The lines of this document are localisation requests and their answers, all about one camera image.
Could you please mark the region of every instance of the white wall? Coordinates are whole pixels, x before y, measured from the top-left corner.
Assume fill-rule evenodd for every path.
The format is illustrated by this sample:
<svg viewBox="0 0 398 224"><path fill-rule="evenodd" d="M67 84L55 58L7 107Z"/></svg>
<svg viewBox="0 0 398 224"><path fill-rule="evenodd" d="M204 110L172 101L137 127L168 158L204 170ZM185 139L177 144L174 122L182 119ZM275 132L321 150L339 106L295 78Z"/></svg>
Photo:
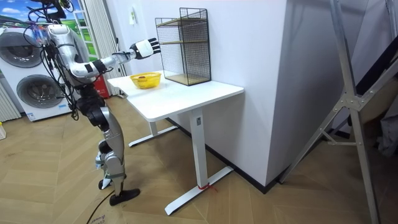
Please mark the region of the white wall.
<svg viewBox="0 0 398 224"><path fill-rule="evenodd" d="M369 0L352 57L355 84L361 81L391 41L390 18L385 0ZM342 111L333 127L337 127L348 115L348 110ZM340 131L350 133L351 128L345 125Z"/></svg>
<svg viewBox="0 0 398 224"><path fill-rule="evenodd" d="M178 17L180 7L208 10L212 79L242 86L245 93L204 108L206 143L265 185L286 0L146 0L136 11L137 27L128 25L126 8L138 7L140 1L107 2L115 28L120 27L116 34L123 36L125 45L156 37L156 17ZM144 29L146 35L135 32ZM160 55L148 62L152 67L137 66L145 71L162 69ZM172 119L189 130L187 114Z"/></svg>
<svg viewBox="0 0 398 224"><path fill-rule="evenodd" d="M142 16L141 0L106 0L116 37L121 50L127 50L133 43L148 39L146 22ZM137 24L130 25L130 8L134 8ZM125 64L127 75L153 71L152 60L132 60Z"/></svg>
<svg viewBox="0 0 398 224"><path fill-rule="evenodd" d="M351 52L366 1L343 0ZM329 0L288 0L267 183L297 156L343 90Z"/></svg>

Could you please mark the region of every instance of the white desk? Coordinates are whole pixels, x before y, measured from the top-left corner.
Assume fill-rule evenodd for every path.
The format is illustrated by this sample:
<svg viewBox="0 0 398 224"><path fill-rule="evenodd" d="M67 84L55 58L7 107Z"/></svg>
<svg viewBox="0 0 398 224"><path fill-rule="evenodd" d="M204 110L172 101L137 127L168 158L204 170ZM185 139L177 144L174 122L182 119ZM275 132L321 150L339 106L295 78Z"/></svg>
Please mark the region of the white desk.
<svg viewBox="0 0 398 224"><path fill-rule="evenodd" d="M131 106L149 122L152 134L131 142L129 146L177 128L172 126L158 132L155 122L171 115L189 111L198 186L166 206L165 211L168 215L233 170L231 167L225 167L210 178L207 176L202 106L243 93L243 88L215 81L185 86L167 80L163 75L159 86L148 90L136 88L129 77L112 78L108 82L124 92L128 96L127 100Z"/></svg>

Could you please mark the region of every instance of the humanoid robot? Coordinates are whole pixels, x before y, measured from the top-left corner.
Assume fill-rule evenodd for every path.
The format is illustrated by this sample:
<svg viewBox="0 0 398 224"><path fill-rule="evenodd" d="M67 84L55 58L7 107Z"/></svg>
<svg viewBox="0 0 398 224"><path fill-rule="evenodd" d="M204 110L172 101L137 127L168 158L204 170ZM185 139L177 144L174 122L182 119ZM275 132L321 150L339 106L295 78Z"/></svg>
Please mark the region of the humanoid robot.
<svg viewBox="0 0 398 224"><path fill-rule="evenodd" d="M45 10L45 18L49 24L45 26L45 45L42 47L47 53L47 64L51 61L55 68L62 70L70 86L75 89L80 98L76 106L86 116L93 126L97 126L103 133L104 139L99 142L99 153L96 158L98 167L104 170L104 179L98 184L100 189L114 185L114 195L109 199L110 205L117 205L139 195L139 189L124 190L123 182L126 178L124 171L124 140L122 129L106 106L102 97L94 89L93 82L101 75L119 64L132 59L144 59L160 52L156 38L143 40L131 45L128 51L115 52L111 56L89 62L85 60L84 43L76 38L76 34L68 26L59 24L60 18L65 18L58 0L33 0L41 2ZM47 9L55 7L58 12L47 14Z"/></svg>

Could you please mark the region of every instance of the yellow bowl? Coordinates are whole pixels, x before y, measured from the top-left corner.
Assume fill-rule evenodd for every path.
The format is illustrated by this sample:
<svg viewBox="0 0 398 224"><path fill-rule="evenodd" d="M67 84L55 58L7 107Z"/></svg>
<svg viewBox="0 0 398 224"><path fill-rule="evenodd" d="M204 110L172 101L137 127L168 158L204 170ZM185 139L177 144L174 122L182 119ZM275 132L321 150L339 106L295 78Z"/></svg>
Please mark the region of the yellow bowl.
<svg viewBox="0 0 398 224"><path fill-rule="evenodd" d="M140 89L147 89L159 85L161 75L162 74L159 72L146 72L138 75L131 75L130 79L136 87Z"/></svg>

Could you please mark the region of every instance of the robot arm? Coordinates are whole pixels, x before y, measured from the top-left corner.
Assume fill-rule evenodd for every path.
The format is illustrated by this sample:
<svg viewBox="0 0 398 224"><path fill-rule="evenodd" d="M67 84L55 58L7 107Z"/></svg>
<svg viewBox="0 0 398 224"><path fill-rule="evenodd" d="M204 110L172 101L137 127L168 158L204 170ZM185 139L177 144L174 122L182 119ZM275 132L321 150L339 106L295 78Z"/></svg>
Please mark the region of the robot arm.
<svg viewBox="0 0 398 224"><path fill-rule="evenodd" d="M47 27L47 32L53 45L58 49L64 66L74 78L84 79L96 77L119 64L132 59L144 59L160 52L156 38L142 40L133 44L130 49L113 53L111 56L93 62L77 62L77 43L70 33L69 27L62 24L52 24Z"/></svg>

